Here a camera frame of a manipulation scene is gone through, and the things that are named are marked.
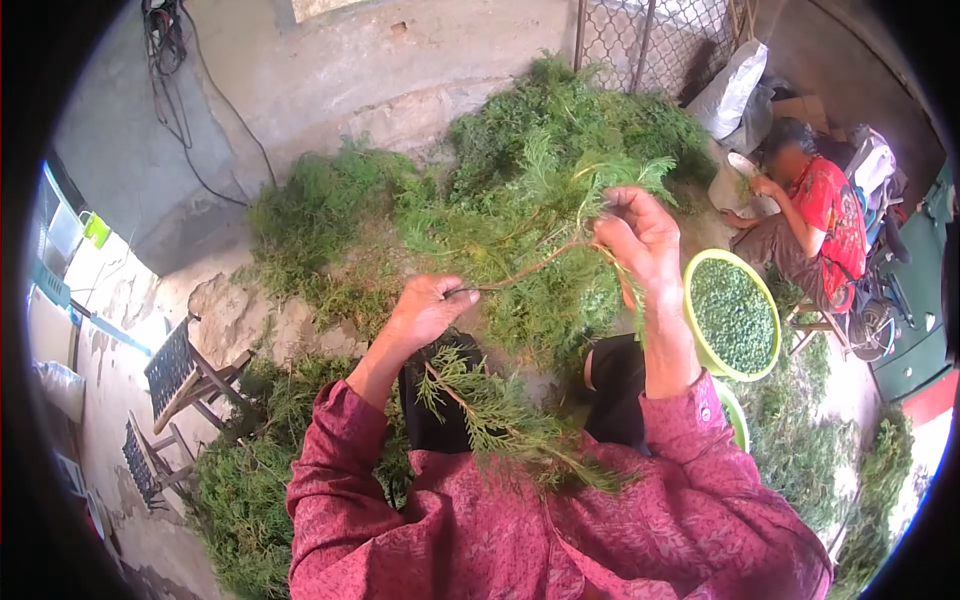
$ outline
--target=motorcycle wheel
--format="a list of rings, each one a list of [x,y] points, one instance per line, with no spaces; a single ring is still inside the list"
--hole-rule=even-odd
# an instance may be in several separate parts
[[[871,301],[859,315],[850,315],[848,337],[853,354],[865,363],[882,358],[894,343],[894,323],[890,319],[890,306]]]

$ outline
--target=folding chair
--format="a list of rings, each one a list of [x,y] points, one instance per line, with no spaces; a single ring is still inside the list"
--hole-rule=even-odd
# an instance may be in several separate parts
[[[801,313],[817,313],[820,317],[817,319],[816,323],[810,324],[795,324],[794,319],[797,318],[797,315]],[[819,331],[832,331],[833,335],[837,336],[837,340],[840,342],[840,347],[843,349],[844,358],[847,357],[847,354],[853,350],[850,345],[850,339],[847,337],[847,334],[836,322],[836,319],[833,318],[833,315],[821,311],[817,306],[808,298],[804,298],[796,306],[793,307],[793,310],[790,311],[790,314],[786,317],[786,322],[793,328],[795,331],[800,333],[800,341],[797,343],[793,349],[790,350],[790,358],[796,356],[801,350],[809,346],[810,342],[813,341],[813,336]]]
[[[172,470],[159,455],[160,450],[173,444],[180,448],[180,454],[187,463],[186,467],[176,471]],[[123,455],[127,459],[127,468],[130,470],[133,482],[148,510],[161,508],[154,502],[154,498],[165,488],[170,488],[177,495],[185,498],[179,483],[193,472],[196,459],[175,424],[170,423],[169,436],[157,441],[156,444],[149,444],[140,433],[133,411],[127,411],[127,441],[123,444]]]
[[[247,405],[230,383],[250,362],[253,353],[244,350],[228,367],[214,370],[190,343],[187,326],[194,319],[199,321],[200,317],[187,313],[144,370],[150,383],[155,435],[160,435],[170,419],[187,406],[193,406],[215,427],[223,429],[224,423],[206,406],[220,394],[235,406]]]

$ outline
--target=motorcycle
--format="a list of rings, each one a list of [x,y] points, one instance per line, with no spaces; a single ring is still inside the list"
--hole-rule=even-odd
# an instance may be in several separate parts
[[[913,313],[896,275],[882,275],[880,271],[884,261],[912,261],[910,250],[900,239],[898,216],[893,208],[902,202],[900,194],[906,177],[897,169],[897,160],[886,140],[873,129],[855,128],[851,141],[857,150],[849,164],[841,168],[863,211],[868,268],[863,277],[853,282],[850,312],[838,315],[837,321],[845,329],[853,354],[869,363],[894,350],[899,333],[897,316],[914,326]]]

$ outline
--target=green container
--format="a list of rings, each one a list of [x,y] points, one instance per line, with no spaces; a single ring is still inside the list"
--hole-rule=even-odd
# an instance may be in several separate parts
[[[700,325],[697,323],[697,320],[694,317],[693,302],[690,298],[693,272],[696,270],[697,265],[707,258],[726,260],[727,262],[746,271],[756,285],[760,287],[760,289],[763,291],[763,295],[770,303],[770,309],[773,311],[775,327],[774,348],[770,355],[770,363],[758,372],[740,372],[720,360],[720,357],[717,356],[716,352],[713,351],[713,348],[711,348],[707,343],[707,340],[704,338],[704,333],[701,331]],[[777,364],[777,357],[780,355],[780,315],[777,314],[777,306],[774,304],[774,298],[770,295],[770,290],[767,288],[766,283],[763,282],[763,279],[756,274],[756,271],[754,271],[753,267],[744,262],[743,259],[736,254],[727,252],[725,250],[711,248],[694,256],[693,260],[690,261],[690,264],[686,265],[686,271],[684,271],[684,316],[686,317],[687,323],[690,325],[690,329],[693,331],[693,339],[697,349],[697,357],[700,358],[700,364],[706,367],[707,371],[710,373],[717,376],[730,377],[737,381],[757,381],[758,379],[765,377],[767,373],[774,368],[774,365]]]
[[[80,213],[81,221],[84,219],[84,215],[87,215],[86,225],[84,226],[84,237],[93,242],[93,246],[97,250],[100,250],[110,236],[110,228],[97,213],[85,210]]]
[[[730,415],[730,425],[733,427],[733,441],[740,449],[750,454],[750,430],[747,429],[747,416],[743,414],[743,408],[736,400],[733,391],[727,387],[727,384],[713,377],[713,389],[716,390],[717,398],[727,409]]]

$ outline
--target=metal gate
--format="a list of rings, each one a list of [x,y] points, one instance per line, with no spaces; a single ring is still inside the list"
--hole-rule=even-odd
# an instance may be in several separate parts
[[[598,85],[662,90],[681,104],[723,68],[754,19],[748,0],[580,0],[578,17],[575,70],[603,63]]]

